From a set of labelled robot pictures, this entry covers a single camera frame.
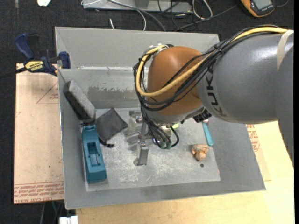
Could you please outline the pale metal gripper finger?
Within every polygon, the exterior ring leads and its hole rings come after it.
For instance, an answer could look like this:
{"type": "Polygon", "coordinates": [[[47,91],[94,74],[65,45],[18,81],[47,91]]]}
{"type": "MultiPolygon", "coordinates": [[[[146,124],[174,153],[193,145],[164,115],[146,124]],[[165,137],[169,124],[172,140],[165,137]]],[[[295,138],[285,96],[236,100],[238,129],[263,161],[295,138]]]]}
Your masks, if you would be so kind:
{"type": "Polygon", "coordinates": [[[137,156],[137,166],[146,165],[148,154],[149,154],[149,148],[148,147],[138,147],[138,156],[137,156]]]}

